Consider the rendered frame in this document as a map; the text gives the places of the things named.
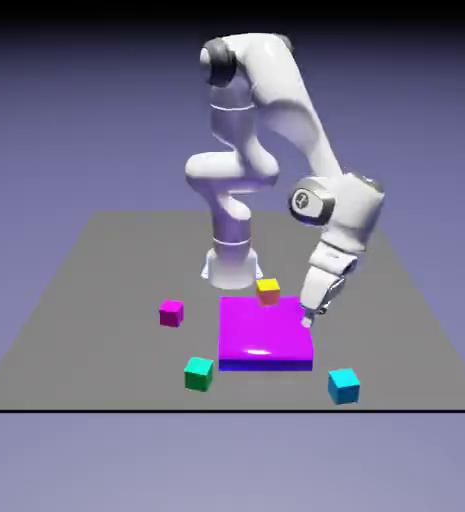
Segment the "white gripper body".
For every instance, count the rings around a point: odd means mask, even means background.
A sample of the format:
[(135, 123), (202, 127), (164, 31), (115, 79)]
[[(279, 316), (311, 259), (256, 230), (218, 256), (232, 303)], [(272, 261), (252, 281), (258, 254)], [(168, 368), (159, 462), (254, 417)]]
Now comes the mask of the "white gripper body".
[(300, 294), (300, 304), (306, 316), (324, 314), (345, 284), (344, 276), (311, 266)]

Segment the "small yellow cube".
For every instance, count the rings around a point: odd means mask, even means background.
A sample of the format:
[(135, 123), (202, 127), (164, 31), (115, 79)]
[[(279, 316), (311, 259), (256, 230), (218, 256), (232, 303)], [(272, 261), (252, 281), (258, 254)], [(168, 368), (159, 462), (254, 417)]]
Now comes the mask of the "small yellow cube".
[(280, 285), (276, 278), (262, 278), (256, 281), (256, 295), (261, 305), (276, 305), (279, 302), (280, 293)]

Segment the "small cyan cube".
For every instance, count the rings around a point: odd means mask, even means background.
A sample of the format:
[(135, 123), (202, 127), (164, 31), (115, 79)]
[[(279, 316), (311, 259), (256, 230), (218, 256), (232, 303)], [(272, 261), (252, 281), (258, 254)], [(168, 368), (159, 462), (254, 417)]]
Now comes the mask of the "small cyan cube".
[(357, 403), (360, 381), (352, 368), (341, 368), (328, 372), (328, 393), (336, 405)]

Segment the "small green cube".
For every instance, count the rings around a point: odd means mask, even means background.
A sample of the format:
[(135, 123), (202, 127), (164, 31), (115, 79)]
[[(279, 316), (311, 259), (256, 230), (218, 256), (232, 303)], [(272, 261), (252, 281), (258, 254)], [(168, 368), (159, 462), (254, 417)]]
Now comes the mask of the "small green cube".
[(184, 368), (186, 389), (206, 392), (213, 380), (214, 361), (200, 357), (191, 357)]

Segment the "small magenta cube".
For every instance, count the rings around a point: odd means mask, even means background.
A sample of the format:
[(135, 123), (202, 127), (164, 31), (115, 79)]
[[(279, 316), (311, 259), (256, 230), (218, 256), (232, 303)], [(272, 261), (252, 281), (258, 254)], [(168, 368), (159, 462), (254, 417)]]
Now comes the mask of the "small magenta cube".
[(179, 327), (184, 320), (184, 302), (165, 299), (159, 308), (159, 321), (162, 326)]

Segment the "large magenta box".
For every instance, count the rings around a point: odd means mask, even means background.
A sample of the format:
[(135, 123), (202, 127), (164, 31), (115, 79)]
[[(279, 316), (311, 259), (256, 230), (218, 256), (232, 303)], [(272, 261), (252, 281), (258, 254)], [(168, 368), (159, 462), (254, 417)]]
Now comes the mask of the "large magenta box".
[(218, 338), (221, 371), (310, 371), (314, 346), (295, 296), (263, 306), (254, 296), (222, 297)]

